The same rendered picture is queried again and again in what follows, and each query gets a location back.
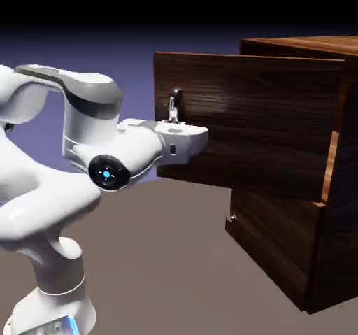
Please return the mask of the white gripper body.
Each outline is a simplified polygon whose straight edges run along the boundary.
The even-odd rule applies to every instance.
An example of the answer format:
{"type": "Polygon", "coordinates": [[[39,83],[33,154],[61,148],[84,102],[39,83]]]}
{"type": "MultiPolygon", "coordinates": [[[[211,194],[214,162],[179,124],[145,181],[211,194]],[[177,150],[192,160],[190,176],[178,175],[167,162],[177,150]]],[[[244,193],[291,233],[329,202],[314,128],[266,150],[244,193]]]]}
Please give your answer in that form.
{"type": "Polygon", "coordinates": [[[159,164],[186,164],[208,143],[208,129],[185,123],[157,122],[155,131],[164,142],[159,164]]]}

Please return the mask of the dark wood cabinet door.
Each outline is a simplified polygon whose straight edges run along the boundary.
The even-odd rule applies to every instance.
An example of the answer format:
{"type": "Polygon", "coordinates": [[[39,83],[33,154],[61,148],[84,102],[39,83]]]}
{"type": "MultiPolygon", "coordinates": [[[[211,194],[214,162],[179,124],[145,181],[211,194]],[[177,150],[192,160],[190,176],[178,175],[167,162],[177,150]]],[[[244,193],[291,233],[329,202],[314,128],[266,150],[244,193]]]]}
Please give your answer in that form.
{"type": "Polygon", "coordinates": [[[182,90],[179,117],[206,149],[159,176],[319,201],[344,61],[158,52],[155,116],[182,90]]]}
{"type": "Polygon", "coordinates": [[[225,230],[300,310],[306,309],[326,205],[231,191],[225,230]],[[230,215],[237,216],[231,222],[230,215]]]}

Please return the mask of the dark wood cabinet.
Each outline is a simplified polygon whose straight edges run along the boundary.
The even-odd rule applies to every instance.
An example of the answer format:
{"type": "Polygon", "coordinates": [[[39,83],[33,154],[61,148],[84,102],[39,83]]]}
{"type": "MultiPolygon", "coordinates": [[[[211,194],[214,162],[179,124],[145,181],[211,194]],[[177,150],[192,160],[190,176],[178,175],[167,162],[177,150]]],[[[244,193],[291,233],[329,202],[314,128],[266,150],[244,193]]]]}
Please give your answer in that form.
{"type": "Polygon", "coordinates": [[[304,310],[313,314],[358,297],[358,36],[247,38],[240,52],[346,62],[343,107],[331,137],[322,191],[326,210],[304,310]]]}

